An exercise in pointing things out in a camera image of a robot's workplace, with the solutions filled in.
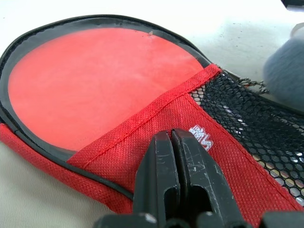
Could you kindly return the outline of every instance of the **printed logo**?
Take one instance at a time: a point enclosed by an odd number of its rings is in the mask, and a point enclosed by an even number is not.
[[[213,141],[209,140],[210,134],[207,134],[205,128],[195,125],[189,129],[199,143],[205,148],[206,151],[210,150],[213,146]]]

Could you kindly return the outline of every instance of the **black mesh pocket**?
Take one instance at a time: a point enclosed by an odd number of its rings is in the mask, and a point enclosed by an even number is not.
[[[190,94],[304,207],[304,116],[222,73]]]

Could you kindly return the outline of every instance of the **red textured fabric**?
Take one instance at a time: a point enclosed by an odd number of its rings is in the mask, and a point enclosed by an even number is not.
[[[136,170],[152,136],[161,130],[188,130],[199,125],[205,128],[214,142],[209,153],[223,170],[245,220],[256,227],[265,211],[302,210],[247,151],[188,95],[188,92],[204,84],[218,72],[220,69],[215,65],[208,66],[76,153],[68,162],[133,191]],[[5,126],[0,127],[1,131],[5,130],[0,140],[38,168],[105,203],[116,212],[131,211],[131,203],[126,197],[94,181],[65,171],[23,144]]]

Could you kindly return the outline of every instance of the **white surface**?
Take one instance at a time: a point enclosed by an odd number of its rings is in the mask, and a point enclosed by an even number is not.
[[[0,0],[0,54],[21,34],[69,17],[121,14],[189,39],[213,62],[261,79],[264,61],[287,39],[302,14],[280,0]],[[47,176],[0,143],[2,228],[91,227],[106,207]]]

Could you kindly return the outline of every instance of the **red rubber paddle surface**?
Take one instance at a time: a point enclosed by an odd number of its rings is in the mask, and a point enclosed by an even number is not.
[[[79,151],[201,70],[195,57],[163,38],[97,28],[26,54],[10,74],[8,92],[37,137]]]

